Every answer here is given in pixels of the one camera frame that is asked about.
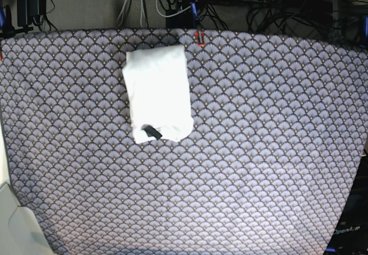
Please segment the white printed T-shirt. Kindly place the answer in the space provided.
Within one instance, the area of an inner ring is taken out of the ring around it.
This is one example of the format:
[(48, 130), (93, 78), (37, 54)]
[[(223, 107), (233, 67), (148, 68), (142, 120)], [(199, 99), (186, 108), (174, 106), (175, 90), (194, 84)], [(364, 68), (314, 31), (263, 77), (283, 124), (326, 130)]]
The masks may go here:
[(135, 143), (189, 136), (194, 120), (183, 45), (127, 52), (122, 75)]

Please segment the red table clamp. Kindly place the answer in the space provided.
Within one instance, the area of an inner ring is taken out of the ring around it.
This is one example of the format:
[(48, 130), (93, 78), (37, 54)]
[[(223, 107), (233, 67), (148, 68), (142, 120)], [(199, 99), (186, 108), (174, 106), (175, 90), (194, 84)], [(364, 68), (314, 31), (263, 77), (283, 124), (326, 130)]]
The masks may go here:
[(195, 32), (195, 40), (199, 47), (203, 47), (205, 45), (205, 36), (203, 30), (196, 30)]

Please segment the patterned grey tablecloth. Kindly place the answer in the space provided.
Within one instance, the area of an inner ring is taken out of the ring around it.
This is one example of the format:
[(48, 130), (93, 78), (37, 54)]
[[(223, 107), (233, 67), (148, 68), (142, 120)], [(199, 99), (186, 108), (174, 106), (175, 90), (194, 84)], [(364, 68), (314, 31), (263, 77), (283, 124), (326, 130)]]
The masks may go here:
[[(1, 43), (10, 181), (59, 254), (322, 254), (367, 139), (367, 52), (285, 36), (79, 30)], [(181, 44), (194, 129), (133, 140), (125, 54)]]

